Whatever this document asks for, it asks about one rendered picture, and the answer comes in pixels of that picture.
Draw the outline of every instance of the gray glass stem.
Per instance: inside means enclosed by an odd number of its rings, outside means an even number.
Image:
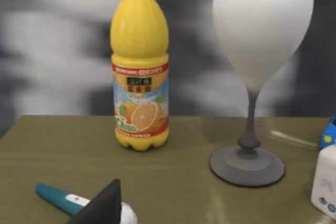
[[[248,93],[248,115],[246,127],[243,135],[238,139],[238,144],[245,149],[246,151],[252,151],[255,148],[260,146],[260,142],[257,140],[255,136],[255,110],[256,110],[256,102],[258,99],[259,92],[251,92]]]

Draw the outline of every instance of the table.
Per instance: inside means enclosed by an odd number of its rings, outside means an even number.
[[[168,144],[139,153],[116,142],[113,117],[23,116],[0,140],[0,220],[66,223],[65,213],[35,195],[36,184],[92,198],[120,178],[122,199],[140,224],[334,223],[310,203],[316,145],[327,122],[258,118],[257,135],[283,160],[286,176],[248,189],[222,182],[208,168],[213,151],[235,143],[242,118],[171,117]],[[281,132],[292,139],[278,137]]]

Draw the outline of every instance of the teal handle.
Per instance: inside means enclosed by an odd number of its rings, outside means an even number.
[[[71,216],[75,216],[80,210],[84,208],[83,206],[66,199],[70,193],[52,186],[38,184],[35,188],[35,192],[38,196],[52,203]]]

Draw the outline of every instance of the white ball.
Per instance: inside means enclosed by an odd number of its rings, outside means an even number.
[[[121,220],[120,224],[138,224],[138,218],[135,212],[127,203],[121,203]]]

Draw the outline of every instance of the white bottle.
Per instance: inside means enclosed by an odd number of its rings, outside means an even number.
[[[247,90],[259,91],[294,54],[312,10],[313,0],[213,0],[219,43]]]
[[[336,220],[336,145],[320,151],[311,202]]]

